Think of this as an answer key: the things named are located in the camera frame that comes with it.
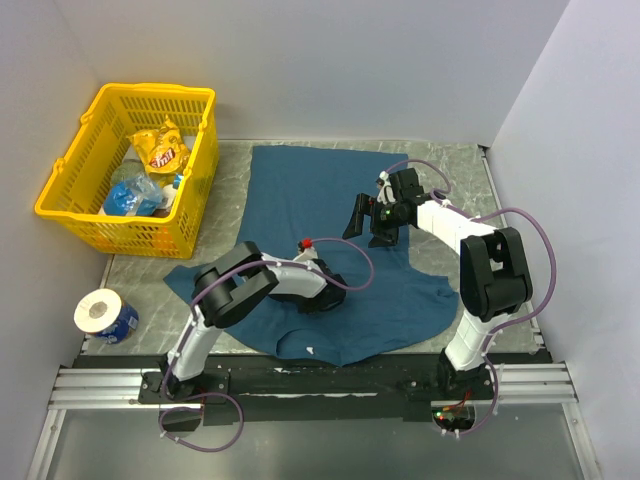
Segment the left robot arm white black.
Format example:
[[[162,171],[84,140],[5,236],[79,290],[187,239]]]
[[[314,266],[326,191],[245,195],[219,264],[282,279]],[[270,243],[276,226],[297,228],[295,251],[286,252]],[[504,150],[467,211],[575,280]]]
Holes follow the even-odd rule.
[[[340,305],[346,287],[310,243],[300,243],[292,259],[266,254],[250,241],[237,245],[194,276],[189,316],[162,367],[162,394],[177,402],[191,399],[221,333],[266,298],[289,302],[303,314],[319,313]]]

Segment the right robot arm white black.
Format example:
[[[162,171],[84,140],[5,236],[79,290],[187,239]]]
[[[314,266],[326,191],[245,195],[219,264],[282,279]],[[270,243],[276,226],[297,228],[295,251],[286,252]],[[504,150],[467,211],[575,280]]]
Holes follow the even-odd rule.
[[[415,169],[382,171],[375,196],[356,197],[344,239],[363,234],[370,219],[371,248],[392,247],[399,229],[412,226],[438,238],[459,256],[459,293],[464,311],[453,339],[443,349],[437,386],[456,399],[488,379],[484,359],[495,328],[508,322],[528,302],[533,289],[519,232],[496,228],[458,211],[447,189],[427,192]]]

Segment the blue t-shirt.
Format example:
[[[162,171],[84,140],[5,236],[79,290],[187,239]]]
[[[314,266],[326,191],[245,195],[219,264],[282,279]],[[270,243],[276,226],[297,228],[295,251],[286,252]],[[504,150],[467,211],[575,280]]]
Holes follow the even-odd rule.
[[[281,359],[315,359],[336,366],[429,340],[456,317],[459,295],[447,277],[409,262],[409,232],[390,249],[369,248],[365,235],[339,243],[358,194],[402,154],[293,146],[252,150],[248,196],[237,239],[290,259],[300,240],[317,240],[319,257],[353,287],[342,304],[318,314],[289,302],[263,300],[226,334]]]

